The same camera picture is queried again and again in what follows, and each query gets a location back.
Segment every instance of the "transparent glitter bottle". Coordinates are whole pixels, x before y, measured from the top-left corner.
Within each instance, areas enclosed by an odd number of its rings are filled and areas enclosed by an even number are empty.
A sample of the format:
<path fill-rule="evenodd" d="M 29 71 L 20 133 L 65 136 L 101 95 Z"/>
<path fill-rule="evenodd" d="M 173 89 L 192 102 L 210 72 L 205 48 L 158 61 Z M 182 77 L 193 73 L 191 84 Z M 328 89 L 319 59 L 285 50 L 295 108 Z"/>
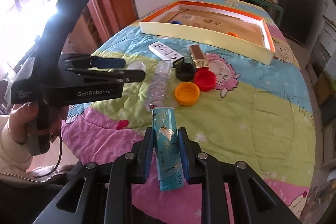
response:
<path fill-rule="evenodd" d="M 163 100 L 166 97 L 167 80 L 170 75 L 170 61 L 162 60 L 157 66 L 147 92 L 145 107 L 152 111 L 154 107 L 163 106 Z"/>

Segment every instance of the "silver bolt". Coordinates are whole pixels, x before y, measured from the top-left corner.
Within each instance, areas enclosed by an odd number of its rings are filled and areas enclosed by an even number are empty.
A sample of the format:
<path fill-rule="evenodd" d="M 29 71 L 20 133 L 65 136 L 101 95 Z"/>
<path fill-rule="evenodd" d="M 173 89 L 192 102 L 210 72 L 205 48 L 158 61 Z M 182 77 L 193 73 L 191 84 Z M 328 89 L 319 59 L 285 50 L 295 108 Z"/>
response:
<path fill-rule="evenodd" d="M 128 152 L 128 153 L 125 154 L 125 158 L 126 158 L 127 160 L 131 160 L 131 159 L 133 159 L 134 157 L 135 157 L 135 155 L 134 155 L 134 153 L 132 153 L 132 152 Z"/>
<path fill-rule="evenodd" d="M 90 161 L 85 165 L 85 167 L 88 169 L 93 169 L 95 168 L 95 166 L 96 166 L 96 163 L 94 161 Z"/>
<path fill-rule="evenodd" d="M 200 152 L 200 153 L 198 153 L 197 156 L 198 156 L 199 159 L 205 160 L 208 157 L 208 154 L 204 153 L 204 152 Z"/>
<path fill-rule="evenodd" d="M 244 162 L 244 161 L 238 161 L 237 163 L 236 163 L 236 165 L 237 165 L 237 167 L 239 168 L 239 169 L 245 169 L 246 168 L 246 162 Z"/>

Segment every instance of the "black bottle cap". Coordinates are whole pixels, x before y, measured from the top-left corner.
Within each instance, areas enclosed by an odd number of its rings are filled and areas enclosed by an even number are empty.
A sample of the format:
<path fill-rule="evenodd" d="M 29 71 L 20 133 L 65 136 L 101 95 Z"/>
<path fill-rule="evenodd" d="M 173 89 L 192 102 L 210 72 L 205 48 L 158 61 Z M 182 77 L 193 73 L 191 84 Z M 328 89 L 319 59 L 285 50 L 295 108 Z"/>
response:
<path fill-rule="evenodd" d="M 183 82 L 189 82 L 194 79 L 196 67 L 191 63 L 183 62 L 177 65 L 175 72 L 177 79 Z"/>

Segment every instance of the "colorful blanket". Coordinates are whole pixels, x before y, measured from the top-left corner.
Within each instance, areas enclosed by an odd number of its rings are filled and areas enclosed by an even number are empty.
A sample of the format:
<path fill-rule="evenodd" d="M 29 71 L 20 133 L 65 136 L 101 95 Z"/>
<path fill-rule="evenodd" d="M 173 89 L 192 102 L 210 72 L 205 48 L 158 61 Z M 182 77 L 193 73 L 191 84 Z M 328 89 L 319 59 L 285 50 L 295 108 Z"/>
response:
<path fill-rule="evenodd" d="M 209 58 L 217 84 L 202 92 L 197 104 L 183 107 L 174 99 L 180 83 L 172 69 L 165 106 L 175 108 L 178 127 L 220 161 L 247 162 L 299 216 L 315 163 L 314 119 L 307 87 L 285 38 L 262 8 L 238 0 L 207 1 L 262 16 L 277 54 L 269 66 L 220 48 L 200 44 Z M 141 33 L 137 23 L 126 27 L 94 54 L 124 58 L 127 65 L 142 61 L 146 78 L 126 84 L 120 99 L 71 106 L 62 136 L 84 164 L 103 164 L 129 152 L 152 124 L 144 100 L 159 58 L 148 45 L 160 41 L 189 58 L 192 41 Z M 161 192 L 153 158 L 148 182 L 132 186 L 132 202 L 146 214 L 168 224 L 200 223 L 201 187 L 185 185 Z"/>

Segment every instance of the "person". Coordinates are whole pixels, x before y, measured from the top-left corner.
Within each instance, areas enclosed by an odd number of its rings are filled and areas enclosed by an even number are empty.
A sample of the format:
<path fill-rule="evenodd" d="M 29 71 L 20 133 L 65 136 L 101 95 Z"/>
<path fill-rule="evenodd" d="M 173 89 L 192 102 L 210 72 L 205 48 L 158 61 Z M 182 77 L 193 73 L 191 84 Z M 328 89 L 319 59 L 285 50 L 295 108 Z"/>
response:
<path fill-rule="evenodd" d="M 31 224 L 83 166 L 60 165 L 39 167 L 27 172 L 33 156 L 29 154 L 25 124 L 38 114 L 35 102 L 14 105 L 9 115 L 0 115 L 0 220 L 6 224 Z M 59 131 L 67 118 L 68 107 L 62 108 L 49 132 Z M 164 224 L 133 206 L 133 223 Z"/>

